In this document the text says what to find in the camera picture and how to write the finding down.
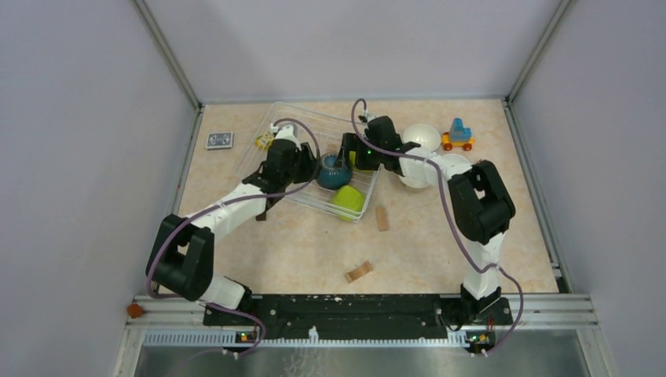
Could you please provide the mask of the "teal ceramic bowl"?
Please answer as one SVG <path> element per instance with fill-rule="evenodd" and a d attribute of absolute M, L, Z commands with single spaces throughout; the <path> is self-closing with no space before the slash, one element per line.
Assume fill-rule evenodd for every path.
<path fill-rule="evenodd" d="M 337 157 L 335 153 L 327 153 L 320 159 L 317 184 L 324 189 L 338 190 L 351 181 L 352 170 L 347 166 L 336 167 Z"/>

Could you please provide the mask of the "white wire dish rack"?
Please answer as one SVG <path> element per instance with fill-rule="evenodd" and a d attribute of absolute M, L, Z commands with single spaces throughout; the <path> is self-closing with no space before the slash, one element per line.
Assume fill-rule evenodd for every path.
<path fill-rule="evenodd" d="M 352 133 L 353 127 L 349 119 L 335 117 L 324 113 L 316 112 L 307 108 L 276 102 L 271 105 L 263 120 L 259 123 L 250 144 L 246 147 L 240 161 L 236 166 L 236 175 L 245 178 L 259 168 L 260 163 L 265 160 L 267 149 L 259 150 L 254 146 L 254 139 L 266 131 L 271 131 L 271 125 L 282 118 L 297 119 L 305 123 L 313 132 L 320 146 L 322 155 L 327 153 L 337 154 L 342 142 L 344 133 Z M 370 174 L 363 174 L 352 170 L 352 178 L 348 185 L 354 187 L 365 196 L 364 212 L 368 208 L 371 194 L 373 193 L 377 180 L 377 171 Z M 297 203 L 320 212 L 336 216 L 334 207 L 330 204 L 332 196 L 336 190 L 329 190 L 320 187 L 317 182 L 312 182 L 307 188 L 300 192 L 286 196 L 286 201 Z"/>

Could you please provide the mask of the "square lime green bowl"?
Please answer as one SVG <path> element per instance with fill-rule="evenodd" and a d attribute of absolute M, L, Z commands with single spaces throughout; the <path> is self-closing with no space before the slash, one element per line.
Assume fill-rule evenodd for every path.
<path fill-rule="evenodd" d="M 364 208 L 365 196 L 350 185 L 342 186 L 331 198 L 336 216 L 343 221 L 358 222 Z"/>

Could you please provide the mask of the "white bowl with blue rim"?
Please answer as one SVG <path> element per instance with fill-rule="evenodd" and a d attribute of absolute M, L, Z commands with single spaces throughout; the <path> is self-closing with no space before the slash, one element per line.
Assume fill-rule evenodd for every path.
<path fill-rule="evenodd" d="M 413 141 L 430 152 L 436 151 L 441 146 L 441 135 L 432 126 L 426 124 L 413 124 L 402 134 L 403 141 Z"/>

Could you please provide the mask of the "beige ceramic bowl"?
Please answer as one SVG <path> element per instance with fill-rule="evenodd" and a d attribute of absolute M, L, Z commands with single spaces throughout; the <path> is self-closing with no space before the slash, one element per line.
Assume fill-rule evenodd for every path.
<path fill-rule="evenodd" d="M 407 189 L 416 191 L 427 189 L 430 186 L 430 184 L 426 181 L 421 181 L 415 178 L 399 176 L 399 180 L 401 181 L 401 184 L 404 185 Z"/>

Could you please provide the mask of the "round lime green bowl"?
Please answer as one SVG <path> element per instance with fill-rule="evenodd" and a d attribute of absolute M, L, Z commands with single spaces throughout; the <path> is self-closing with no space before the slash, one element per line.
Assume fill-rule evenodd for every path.
<path fill-rule="evenodd" d="M 358 171 L 358 172 L 361 172 L 363 174 L 370 174 L 372 172 L 372 170 L 362 170 L 362 169 L 358 168 L 358 166 L 356 164 L 356 153 L 355 153 L 355 151 L 350 151 L 349 152 L 349 166 L 353 171 Z"/>

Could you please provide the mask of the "white ceramic bowl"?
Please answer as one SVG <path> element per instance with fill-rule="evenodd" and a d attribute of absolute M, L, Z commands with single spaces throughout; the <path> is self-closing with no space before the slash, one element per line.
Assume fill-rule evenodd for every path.
<path fill-rule="evenodd" d="M 447 153 L 442 155 L 447 164 L 449 165 L 470 165 L 470 161 L 465 157 L 455 153 Z"/>

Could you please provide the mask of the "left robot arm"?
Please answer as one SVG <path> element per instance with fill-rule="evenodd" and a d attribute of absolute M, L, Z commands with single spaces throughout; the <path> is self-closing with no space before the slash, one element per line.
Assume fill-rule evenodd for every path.
<path fill-rule="evenodd" d="M 300 142 L 299 130 L 308 127 L 296 119 L 278 119 L 270 127 L 274 139 L 257 170 L 204 209 L 162 220 L 146 267 L 146 288 L 152 297 L 157 296 L 152 284 L 158 284 L 168 289 L 168 298 L 220 306 L 232 324 L 249 320 L 250 290 L 214 271 L 215 244 L 248 220 L 265 220 L 280 200 L 317 177 L 318 142 Z"/>

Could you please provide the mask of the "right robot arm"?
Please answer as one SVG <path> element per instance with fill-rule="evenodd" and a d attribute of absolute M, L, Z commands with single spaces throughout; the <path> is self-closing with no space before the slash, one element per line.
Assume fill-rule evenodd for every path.
<path fill-rule="evenodd" d="M 359 170 L 384 167 L 438 188 L 452 235 L 470 264 L 461 285 L 460 312 L 472 324 L 489 317 L 501 296 L 500 251 L 516 213 L 495 164 L 470 163 L 404 142 L 387 116 L 368 121 L 364 130 L 345 133 L 338 159 Z"/>

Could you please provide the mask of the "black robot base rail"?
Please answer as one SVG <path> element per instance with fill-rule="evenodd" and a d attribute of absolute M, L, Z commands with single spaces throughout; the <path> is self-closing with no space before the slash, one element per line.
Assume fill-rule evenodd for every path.
<path fill-rule="evenodd" d="M 483 330 L 510 325 L 513 314 L 506 298 L 482 312 L 459 295 L 253 295 L 240 304 L 248 316 L 205 307 L 209 327 L 247 326 L 265 339 L 305 339 L 315 329 L 323 340 L 443 339 L 454 330 Z"/>

